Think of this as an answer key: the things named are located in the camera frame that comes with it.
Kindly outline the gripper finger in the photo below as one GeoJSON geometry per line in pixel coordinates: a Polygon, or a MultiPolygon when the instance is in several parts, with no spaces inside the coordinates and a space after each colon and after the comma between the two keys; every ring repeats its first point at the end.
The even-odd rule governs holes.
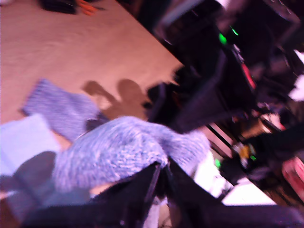
{"type": "Polygon", "coordinates": [[[148,121],[161,123],[165,117],[164,105],[167,98],[166,83],[162,82],[148,89],[148,97],[152,106],[148,110],[148,121]]]}
{"type": "Polygon", "coordinates": [[[180,213],[179,228],[227,228],[221,201],[200,187],[176,162],[167,165],[167,196],[180,213]]]}
{"type": "Polygon", "coordinates": [[[98,228],[142,228],[156,196],[161,165],[154,163],[90,200],[99,206],[98,228]]]}
{"type": "Polygon", "coordinates": [[[228,110],[221,101],[219,84],[226,67],[227,58],[223,51],[219,52],[213,76],[183,106],[170,128],[178,133],[186,133],[228,118],[228,110]]]}

